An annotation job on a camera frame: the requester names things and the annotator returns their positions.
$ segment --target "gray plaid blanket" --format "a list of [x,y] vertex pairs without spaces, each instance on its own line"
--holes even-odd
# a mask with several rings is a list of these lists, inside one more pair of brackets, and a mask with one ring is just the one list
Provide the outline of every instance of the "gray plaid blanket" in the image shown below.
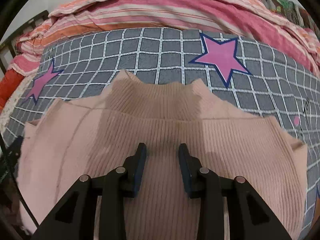
[[[63,72],[44,86],[36,104],[32,98],[25,98],[30,85],[10,117],[4,140],[9,145],[23,135],[24,123],[39,119],[57,97],[72,100],[100,94],[121,69],[154,84],[189,84],[201,78],[219,98],[252,114],[274,115],[288,133],[308,144],[302,239],[311,225],[320,181],[320,84],[292,58],[266,44],[238,37],[236,57],[252,75],[234,72],[226,88],[215,66],[189,63],[204,52],[200,33],[169,28],[126,29],[75,37],[50,46],[43,53],[37,77],[47,71],[52,57],[54,70]],[[237,37],[203,33],[217,41]]]

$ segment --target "ribbed knit sweater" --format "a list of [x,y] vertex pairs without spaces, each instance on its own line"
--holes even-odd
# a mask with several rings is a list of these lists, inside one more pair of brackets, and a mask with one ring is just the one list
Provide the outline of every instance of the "ribbed knit sweater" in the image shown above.
[[[196,239],[200,199],[191,200],[184,191],[177,155],[181,143],[219,176],[244,176],[291,237],[298,238],[306,145],[282,130],[275,117],[243,112],[200,79],[190,85],[153,85],[126,71],[99,96],[56,99],[40,121],[26,124],[18,183],[38,222],[79,176],[107,174],[140,142],[147,145],[148,157],[137,197],[125,199],[127,239]],[[24,208],[20,211],[34,232]]]

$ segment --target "star print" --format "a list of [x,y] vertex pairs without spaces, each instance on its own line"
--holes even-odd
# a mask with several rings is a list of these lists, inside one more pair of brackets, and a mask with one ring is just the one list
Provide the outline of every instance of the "star print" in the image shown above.
[[204,46],[204,53],[189,63],[213,65],[226,88],[229,87],[234,71],[252,75],[236,57],[238,38],[220,42],[203,33],[200,33],[200,36]]
[[31,96],[33,97],[33,101],[35,102],[35,105],[38,101],[39,95],[43,89],[43,87],[54,77],[59,75],[63,70],[53,71],[54,68],[54,59],[52,59],[51,64],[45,74],[43,74],[41,77],[36,78],[33,81],[33,87],[29,91],[28,95],[26,96],[27,101]]

